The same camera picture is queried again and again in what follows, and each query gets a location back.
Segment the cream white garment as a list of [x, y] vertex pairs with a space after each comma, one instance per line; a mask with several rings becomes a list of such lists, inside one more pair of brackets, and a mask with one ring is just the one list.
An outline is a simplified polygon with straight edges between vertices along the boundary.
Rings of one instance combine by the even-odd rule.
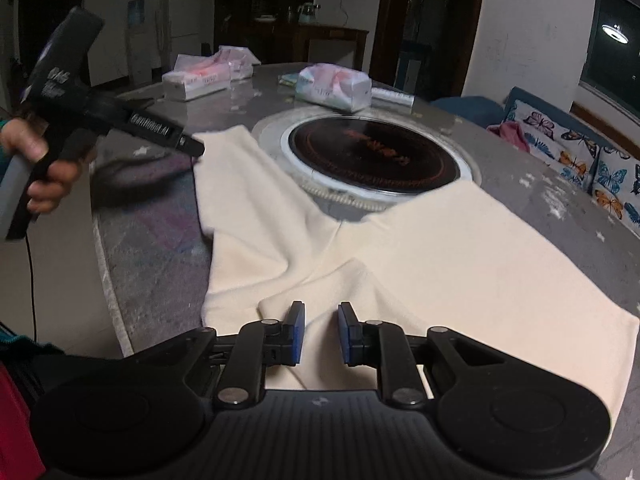
[[306, 307], [303, 359], [281, 389], [370, 388], [337, 340], [337, 306], [421, 335], [443, 325], [577, 382], [620, 414], [639, 330], [536, 230], [458, 181], [358, 222], [324, 214], [247, 128], [204, 132], [195, 163], [213, 258], [202, 320], [222, 334]]

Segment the water dispenser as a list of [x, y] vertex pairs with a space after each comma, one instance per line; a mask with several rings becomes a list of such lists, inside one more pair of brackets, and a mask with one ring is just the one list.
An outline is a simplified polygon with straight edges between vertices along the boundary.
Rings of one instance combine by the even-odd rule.
[[136, 86], [146, 86], [152, 80], [150, 42], [145, 25], [144, 0], [127, 3], [126, 52], [128, 73]]

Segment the white pink tissue box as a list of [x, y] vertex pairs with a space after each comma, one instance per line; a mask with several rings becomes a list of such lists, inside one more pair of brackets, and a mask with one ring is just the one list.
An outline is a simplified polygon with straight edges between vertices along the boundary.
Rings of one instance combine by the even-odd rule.
[[164, 96], [171, 101], [189, 102], [228, 89], [231, 76], [229, 63], [217, 62], [211, 56], [178, 54], [174, 69], [162, 76]]

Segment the white refrigerator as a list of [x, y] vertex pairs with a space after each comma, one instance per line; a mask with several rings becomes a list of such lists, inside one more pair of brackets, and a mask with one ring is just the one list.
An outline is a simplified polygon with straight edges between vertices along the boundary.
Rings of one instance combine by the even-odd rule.
[[201, 0], [167, 0], [169, 66], [179, 54], [200, 53]]

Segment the crumpled pink white tissue bag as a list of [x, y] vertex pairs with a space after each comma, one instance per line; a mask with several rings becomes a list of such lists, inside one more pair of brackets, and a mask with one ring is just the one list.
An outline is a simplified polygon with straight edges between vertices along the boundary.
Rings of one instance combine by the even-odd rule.
[[248, 79], [254, 74], [254, 67], [262, 64], [246, 47], [221, 46], [214, 54], [216, 63], [227, 63], [232, 80]]

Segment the round black induction cooktop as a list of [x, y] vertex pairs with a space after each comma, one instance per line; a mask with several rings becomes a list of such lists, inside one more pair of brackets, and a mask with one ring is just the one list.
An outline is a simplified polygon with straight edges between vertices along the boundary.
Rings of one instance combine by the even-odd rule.
[[304, 122], [288, 135], [288, 148], [320, 174], [368, 190], [416, 195], [461, 176], [454, 156], [433, 140], [373, 119]]

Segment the small colourful card pack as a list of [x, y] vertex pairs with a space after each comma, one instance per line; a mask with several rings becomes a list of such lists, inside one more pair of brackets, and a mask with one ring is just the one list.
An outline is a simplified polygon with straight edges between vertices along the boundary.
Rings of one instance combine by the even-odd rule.
[[287, 87], [295, 87], [298, 81], [298, 73], [282, 74], [278, 76], [278, 84]]

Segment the white remote control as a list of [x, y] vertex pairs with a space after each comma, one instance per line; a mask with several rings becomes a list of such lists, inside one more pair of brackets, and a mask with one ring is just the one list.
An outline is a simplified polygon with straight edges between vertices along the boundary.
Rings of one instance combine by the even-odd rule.
[[400, 108], [411, 110], [414, 96], [396, 90], [374, 87], [371, 90], [372, 105], [376, 107]]

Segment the pink cloth on sofa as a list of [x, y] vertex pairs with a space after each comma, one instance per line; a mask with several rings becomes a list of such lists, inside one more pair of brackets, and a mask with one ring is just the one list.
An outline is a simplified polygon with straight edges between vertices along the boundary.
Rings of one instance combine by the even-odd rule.
[[499, 125], [488, 126], [487, 130], [508, 142], [521, 152], [529, 153], [529, 144], [524, 136], [524, 131], [518, 122], [507, 120]]

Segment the dark wooden sideboard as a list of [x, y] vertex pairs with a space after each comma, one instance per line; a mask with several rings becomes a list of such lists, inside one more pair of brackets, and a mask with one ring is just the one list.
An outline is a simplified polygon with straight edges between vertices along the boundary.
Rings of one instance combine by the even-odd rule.
[[369, 32], [343, 26], [298, 24], [292, 28], [293, 62], [332, 63], [362, 70]]

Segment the blue sofa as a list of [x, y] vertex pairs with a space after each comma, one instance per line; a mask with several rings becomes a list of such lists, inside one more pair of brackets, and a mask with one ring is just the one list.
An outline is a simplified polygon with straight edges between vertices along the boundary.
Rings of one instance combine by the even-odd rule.
[[[520, 88], [512, 89], [508, 97], [506, 98], [506, 102], [503, 105], [495, 101], [491, 101], [490, 99], [484, 98], [484, 96], [460, 96], [460, 98], [443, 98], [434, 101], [432, 105], [439, 108], [440, 110], [446, 110], [446, 112], [460, 116], [468, 120], [469, 122], [472, 122], [473, 124], [487, 130], [488, 126], [499, 125], [502, 122], [506, 122], [507, 120], [509, 120], [508, 118], [506, 118], [506, 116], [508, 116], [510, 107], [515, 100], [523, 101], [548, 115], [552, 120], [558, 122], [562, 126], [588, 136], [588, 138], [596, 142], [600, 146], [600, 148], [602, 148], [602, 146], [606, 146], [607, 148], [617, 148], [618, 150], [628, 153], [622, 148], [614, 145], [612, 141], [605, 139], [604, 136], [596, 133], [594, 130], [592, 130], [590, 127], [585, 125], [574, 116], [563, 112], [559, 108], [551, 105], [543, 99], [538, 98], [538, 96], [534, 96], [533, 94]], [[592, 197], [591, 191], [592, 183], [589, 190], [586, 192]]]

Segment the kettle on sideboard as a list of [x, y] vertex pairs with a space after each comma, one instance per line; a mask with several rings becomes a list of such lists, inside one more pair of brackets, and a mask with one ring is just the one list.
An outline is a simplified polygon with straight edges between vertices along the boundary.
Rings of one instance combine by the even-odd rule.
[[298, 8], [298, 22], [303, 25], [314, 24], [317, 21], [317, 12], [320, 4], [307, 2]]

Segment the butterfly pillow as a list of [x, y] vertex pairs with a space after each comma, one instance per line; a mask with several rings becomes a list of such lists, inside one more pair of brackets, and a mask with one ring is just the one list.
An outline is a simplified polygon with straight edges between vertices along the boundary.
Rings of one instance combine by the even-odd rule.
[[640, 233], [640, 165], [638, 159], [617, 148], [602, 146], [591, 195], [608, 214], [635, 236]]
[[514, 101], [506, 118], [522, 127], [530, 154], [583, 191], [589, 190], [600, 152], [596, 142], [520, 100]]

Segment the right butterfly pillow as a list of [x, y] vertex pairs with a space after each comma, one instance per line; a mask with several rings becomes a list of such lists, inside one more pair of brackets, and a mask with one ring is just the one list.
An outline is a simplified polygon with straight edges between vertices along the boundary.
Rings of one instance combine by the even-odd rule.
[[638, 159], [617, 148], [602, 146], [591, 195], [608, 214], [635, 236], [640, 233], [640, 165]]

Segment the dark window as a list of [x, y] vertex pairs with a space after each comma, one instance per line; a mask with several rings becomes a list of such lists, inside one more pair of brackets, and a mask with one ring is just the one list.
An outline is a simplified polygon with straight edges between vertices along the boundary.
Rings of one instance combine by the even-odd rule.
[[594, 2], [582, 81], [639, 118], [639, 0]]

